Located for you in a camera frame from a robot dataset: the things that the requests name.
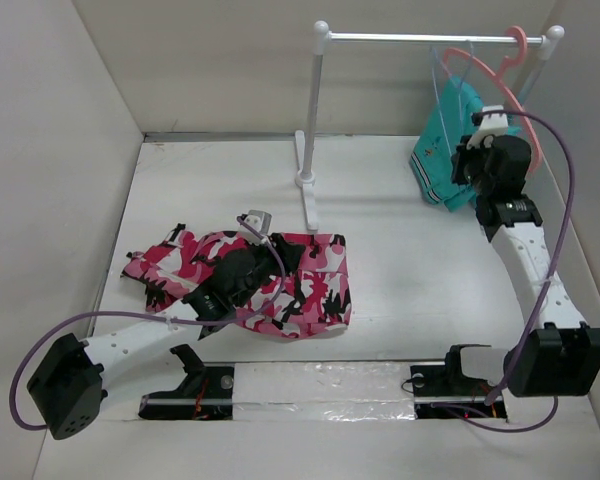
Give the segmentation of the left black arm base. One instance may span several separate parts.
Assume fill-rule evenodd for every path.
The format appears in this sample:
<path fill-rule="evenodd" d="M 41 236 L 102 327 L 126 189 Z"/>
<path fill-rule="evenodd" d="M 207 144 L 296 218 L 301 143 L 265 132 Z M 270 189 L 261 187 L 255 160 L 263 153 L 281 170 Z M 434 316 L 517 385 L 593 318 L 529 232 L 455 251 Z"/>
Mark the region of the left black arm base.
<path fill-rule="evenodd" d="M 206 365 L 186 344 L 172 347 L 170 352 L 182 362 L 185 376 L 174 390 L 144 395 L 138 416 L 155 421 L 231 420 L 235 365 Z"/>

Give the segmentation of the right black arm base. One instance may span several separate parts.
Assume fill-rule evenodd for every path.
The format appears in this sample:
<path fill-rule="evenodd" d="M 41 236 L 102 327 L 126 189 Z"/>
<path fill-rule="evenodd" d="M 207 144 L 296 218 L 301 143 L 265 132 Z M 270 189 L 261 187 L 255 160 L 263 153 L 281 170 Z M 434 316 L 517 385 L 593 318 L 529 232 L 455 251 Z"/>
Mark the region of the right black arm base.
<path fill-rule="evenodd" d="M 401 389 L 413 396 L 417 420 L 502 419 L 508 414 L 504 400 L 499 397 L 492 405 L 484 399 L 491 386 L 484 379 L 468 377 L 462 372 L 461 352 L 465 345 L 453 345 L 443 361 L 420 362 L 409 367 L 409 376 Z"/>

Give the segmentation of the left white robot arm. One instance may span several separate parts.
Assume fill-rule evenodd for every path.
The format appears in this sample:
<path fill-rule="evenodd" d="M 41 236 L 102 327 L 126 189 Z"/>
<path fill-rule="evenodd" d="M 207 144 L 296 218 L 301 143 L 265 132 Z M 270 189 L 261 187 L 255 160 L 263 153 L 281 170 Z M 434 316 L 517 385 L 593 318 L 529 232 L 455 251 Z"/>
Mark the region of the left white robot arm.
<path fill-rule="evenodd" d="M 295 272 L 304 251 L 304 246 L 273 234 L 257 246 L 227 253 L 209 277 L 182 297 L 192 319 L 132 313 L 135 324 L 86 340 L 63 334 L 66 322 L 54 327 L 43 338 L 51 345 L 27 383 L 44 429 L 56 440 L 78 434 L 97 418 L 115 379 L 165 350 L 182 361 L 168 374 L 170 387 L 181 396 L 196 394 L 204 365 L 188 334 L 198 327 L 222 328 L 252 319 L 243 310 L 248 301 L 272 277 L 285 279 Z"/>

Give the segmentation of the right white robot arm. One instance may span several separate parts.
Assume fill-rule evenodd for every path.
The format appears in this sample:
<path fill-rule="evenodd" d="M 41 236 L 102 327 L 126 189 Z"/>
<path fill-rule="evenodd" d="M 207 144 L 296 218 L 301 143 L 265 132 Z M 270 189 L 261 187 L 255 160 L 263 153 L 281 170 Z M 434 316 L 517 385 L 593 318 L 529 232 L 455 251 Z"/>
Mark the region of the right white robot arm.
<path fill-rule="evenodd" d="M 600 369 L 600 328 L 588 325 L 551 266 L 543 219 L 523 192 L 531 147 L 512 135 L 464 136 L 452 158 L 452 180 L 476 193 L 476 217 L 499 255 L 521 313 L 522 345 L 458 346 L 442 381 L 463 394 L 478 380 L 503 383 L 517 397 L 585 396 Z"/>

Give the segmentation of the pink camouflage trousers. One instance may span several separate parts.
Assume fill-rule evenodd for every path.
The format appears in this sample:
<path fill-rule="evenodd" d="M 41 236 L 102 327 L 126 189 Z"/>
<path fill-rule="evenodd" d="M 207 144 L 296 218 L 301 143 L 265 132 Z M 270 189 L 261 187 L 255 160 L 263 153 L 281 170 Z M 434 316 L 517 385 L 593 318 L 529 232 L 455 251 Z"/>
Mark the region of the pink camouflage trousers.
<path fill-rule="evenodd" d="M 297 271 L 289 273 L 276 294 L 244 295 L 237 308 L 238 326 L 264 335 L 304 339 L 346 327 L 351 318 L 346 240 L 339 234 L 281 233 L 304 246 Z M 251 257 L 237 231 L 197 235 L 179 224 L 161 243 L 127 254 L 124 277 L 145 286 L 146 310 L 171 307 L 222 271 L 228 255 Z"/>

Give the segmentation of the blue wire hanger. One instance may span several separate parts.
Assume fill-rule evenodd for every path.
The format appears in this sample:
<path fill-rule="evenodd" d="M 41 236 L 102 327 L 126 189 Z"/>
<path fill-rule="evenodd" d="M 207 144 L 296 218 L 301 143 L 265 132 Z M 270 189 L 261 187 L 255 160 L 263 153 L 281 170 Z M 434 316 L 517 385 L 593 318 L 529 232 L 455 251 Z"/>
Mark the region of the blue wire hanger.
<path fill-rule="evenodd" d="M 435 129 L 429 136 L 437 142 L 441 153 L 446 158 L 449 158 L 455 152 L 455 147 L 465 130 L 467 116 L 463 95 L 467 85 L 467 77 L 472 70 L 471 61 L 474 59 L 474 47 L 471 43 L 468 43 L 468 47 L 470 56 L 460 76 L 451 73 L 435 47 L 429 49 L 431 78 L 435 97 L 435 106 L 432 113 Z"/>

